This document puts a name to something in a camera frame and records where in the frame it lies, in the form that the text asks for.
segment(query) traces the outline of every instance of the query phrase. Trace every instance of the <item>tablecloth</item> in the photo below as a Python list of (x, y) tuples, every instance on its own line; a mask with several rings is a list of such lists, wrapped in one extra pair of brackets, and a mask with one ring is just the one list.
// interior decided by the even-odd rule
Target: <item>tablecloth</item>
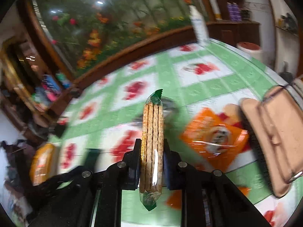
[[(120, 161), (141, 137), (141, 127), (133, 120), (142, 114), (146, 98), (160, 88), (178, 110), (165, 130), (171, 150), (179, 152), (186, 162), (205, 166), (205, 161), (179, 139), (191, 118), (203, 107), (222, 114), (227, 104), (238, 104), (242, 97), (260, 100), (277, 84), (286, 82), (248, 54), (213, 39), (205, 48), (183, 45), (130, 63), (92, 84), (63, 113), (67, 118), (61, 119), (68, 120), (63, 137), (49, 140), (61, 146), (58, 172), (81, 165), (87, 148), (101, 149), (98, 171)], [(73, 157), (69, 159), (66, 151), (71, 149)], [(250, 189), (247, 197), (263, 215), (272, 211), (270, 221), (275, 227), (287, 222), (303, 196), (303, 178), (299, 178), (286, 196), (275, 198), (249, 146), (226, 175), (237, 186)], [(157, 207), (148, 212), (137, 191), (123, 191), (122, 226), (179, 226), (180, 210), (167, 204), (171, 194), (164, 187)]]

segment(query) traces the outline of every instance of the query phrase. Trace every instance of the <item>glass display case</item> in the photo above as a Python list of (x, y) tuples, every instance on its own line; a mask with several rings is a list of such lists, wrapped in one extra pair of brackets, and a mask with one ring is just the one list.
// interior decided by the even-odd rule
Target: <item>glass display case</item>
[(32, 0), (40, 25), (74, 78), (119, 51), (191, 25), (201, 0)]

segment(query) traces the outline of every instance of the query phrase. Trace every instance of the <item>cracker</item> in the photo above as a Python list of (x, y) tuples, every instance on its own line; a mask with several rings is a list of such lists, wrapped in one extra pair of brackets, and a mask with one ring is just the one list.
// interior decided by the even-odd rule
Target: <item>cracker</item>
[(147, 126), (148, 126), (148, 104), (144, 105), (143, 121), (142, 121), (142, 143), (141, 143), (141, 165), (140, 165), (140, 193), (145, 190), (145, 168), (146, 168), (146, 141), (147, 141)]
[(162, 178), (163, 178), (163, 150), (164, 150), (164, 118), (163, 107), (159, 106), (158, 113), (158, 180), (156, 184), (156, 191), (162, 192)]
[(145, 190), (150, 191), (152, 180), (152, 133), (153, 133), (153, 103), (148, 104), (148, 130), (147, 130), (147, 144), (146, 144), (146, 170), (145, 170)]
[(152, 165), (151, 165), (151, 192), (156, 192), (156, 183), (158, 180), (158, 105), (154, 105), (154, 117), (153, 117), (153, 137), (152, 137)]

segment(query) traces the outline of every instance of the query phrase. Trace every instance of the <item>spray bottle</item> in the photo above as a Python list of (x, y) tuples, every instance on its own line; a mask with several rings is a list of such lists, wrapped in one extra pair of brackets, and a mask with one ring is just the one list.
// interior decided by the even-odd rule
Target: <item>spray bottle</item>
[(194, 28), (198, 44), (205, 47), (209, 43), (209, 33), (204, 17), (199, 13), (195, 6), (190, 5), (190, 19)]

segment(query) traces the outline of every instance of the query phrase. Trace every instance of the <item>yellow package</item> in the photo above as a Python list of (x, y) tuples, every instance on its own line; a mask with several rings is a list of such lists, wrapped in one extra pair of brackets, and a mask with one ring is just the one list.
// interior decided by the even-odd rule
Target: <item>yellow package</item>
[(34, 186), (43, 183), (56, 174), (59, 148), (47, 143), (36, 151), (29, 172)]
[(248, 132), (230, 126), (209, 108), (203, 108), (187, 125), (181, 139), (215, 168), (225, 172), (242, 151)]

